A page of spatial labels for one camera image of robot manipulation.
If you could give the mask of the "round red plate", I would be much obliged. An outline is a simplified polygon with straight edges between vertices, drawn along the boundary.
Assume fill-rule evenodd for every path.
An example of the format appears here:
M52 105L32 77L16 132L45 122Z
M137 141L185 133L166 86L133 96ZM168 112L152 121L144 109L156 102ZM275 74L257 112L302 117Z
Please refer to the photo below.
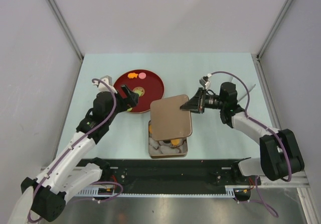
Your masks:
M140 79L137 77L129 79L127 75L131 72L137 74L144 72L146 73L146 78ZM138 99L138 105L132 107L132 111L127 111L128 113L141 114L149 111L150 104L155 100L163 98L165 92L165 86L162 79L154 72L145 69L130 70L117 78L113 86L122 97L125 97L124 92L121 90L121 86L124 84L133 92L139 90L142 93Z

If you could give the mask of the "gold tin lid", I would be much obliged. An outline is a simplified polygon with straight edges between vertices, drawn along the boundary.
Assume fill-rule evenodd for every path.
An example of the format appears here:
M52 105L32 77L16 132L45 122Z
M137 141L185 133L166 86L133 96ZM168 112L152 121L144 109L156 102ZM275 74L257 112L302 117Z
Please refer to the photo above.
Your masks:
M192 118L180 107L189 100L185 94L155 100L150 104L152 138L155 141L182 139L192 132Z

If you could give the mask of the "metal tongs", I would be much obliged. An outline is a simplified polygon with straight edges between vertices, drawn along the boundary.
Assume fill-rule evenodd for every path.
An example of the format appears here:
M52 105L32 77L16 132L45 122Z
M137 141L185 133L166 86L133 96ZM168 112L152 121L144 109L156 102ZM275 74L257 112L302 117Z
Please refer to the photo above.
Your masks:
M245 94L243 94L239 99L238 102L240 102L241 100L243 100L244 98L247 98L248 94L250 94L250 92L256 87L256 84L252 85L249 89L248 92L245 92Z

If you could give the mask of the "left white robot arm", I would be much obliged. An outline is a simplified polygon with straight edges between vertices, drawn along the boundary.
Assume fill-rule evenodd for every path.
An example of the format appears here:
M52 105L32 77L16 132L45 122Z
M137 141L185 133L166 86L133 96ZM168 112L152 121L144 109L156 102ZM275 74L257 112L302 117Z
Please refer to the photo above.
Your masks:
M33 188L32 201L27 208L27 220L30 223L35 223L31 219L31 211L52 222L62 213L69 200L83 188L94 182L104 184L110 180L109 165L99 158L93 159L77 175L72 176L71 172L109 131L116 115L137 106L139 95L126 85L121 86L125 98L109 84L100 82L98 86L100 91L92 108L77 126L63 152L37 177L27 177L21 183L22 192L29 187Z

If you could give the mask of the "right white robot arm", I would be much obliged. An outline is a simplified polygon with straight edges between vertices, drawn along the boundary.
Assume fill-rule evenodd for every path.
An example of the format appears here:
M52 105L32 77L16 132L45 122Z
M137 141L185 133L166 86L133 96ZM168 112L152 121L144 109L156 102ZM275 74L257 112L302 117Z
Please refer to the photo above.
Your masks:
M218 109L223 124L236 129L259 145L258 158L245 158L236 163L231 178L236 184L244 184L249 176L266 176L269 180L289 182L294 173L304 169L295 134L289 129L268 127L246 113L237 100L236 85L224 82L219 94L209 94L200 87L196 94L181 105L181 110L202 114L205 109Z

